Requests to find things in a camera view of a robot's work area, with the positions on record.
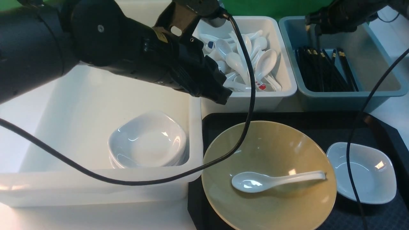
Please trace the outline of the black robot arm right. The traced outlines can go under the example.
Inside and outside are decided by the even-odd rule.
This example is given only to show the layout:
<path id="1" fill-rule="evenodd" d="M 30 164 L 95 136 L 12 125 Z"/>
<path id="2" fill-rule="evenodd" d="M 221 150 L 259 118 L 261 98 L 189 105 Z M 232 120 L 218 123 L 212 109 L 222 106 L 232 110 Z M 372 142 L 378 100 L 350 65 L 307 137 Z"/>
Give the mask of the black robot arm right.
<path id="1" fill-rule="evenodd" d="M 305 15 L 305 30 L 310 32 L 315 25 L 317 35 L 351 33 L 386 6 L 408 19 L 408 4 L 407 0 L 333 0 Z"/>

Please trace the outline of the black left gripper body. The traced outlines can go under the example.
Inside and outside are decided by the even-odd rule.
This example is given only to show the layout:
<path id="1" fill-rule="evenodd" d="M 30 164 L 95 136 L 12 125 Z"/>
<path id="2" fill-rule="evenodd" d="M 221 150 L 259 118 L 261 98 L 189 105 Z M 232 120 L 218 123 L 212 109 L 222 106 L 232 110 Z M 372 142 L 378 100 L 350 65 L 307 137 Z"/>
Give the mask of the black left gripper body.
<path id="1" fill-rule="evenodd" d="M 231 90 L 216 62 L 203 53 L 204 44 L 193 36 L 203 20 L 213 27 L 225 23 L 217 0 L 172 0 L 152 27 L 155 37 L 143 40 L 143 53 L 155 64 L 169 68 L 175 90 L 225 105 Z"/>

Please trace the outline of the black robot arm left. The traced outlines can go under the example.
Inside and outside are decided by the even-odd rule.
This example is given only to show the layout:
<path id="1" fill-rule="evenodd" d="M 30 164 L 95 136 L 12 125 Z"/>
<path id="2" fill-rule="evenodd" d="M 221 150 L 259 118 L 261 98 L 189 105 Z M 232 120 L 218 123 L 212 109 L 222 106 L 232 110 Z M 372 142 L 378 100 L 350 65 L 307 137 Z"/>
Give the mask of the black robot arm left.
<path id="1" fill-rule="evenodd" d="M 114 0 L 20 0 L 1 12 L 1 103 L 66 75 L 77 65 L 172 88 L 225 105 L 232 91 L 193 32 L 216 27 L 216 0 L 172 0 L 149 27 Z"/>

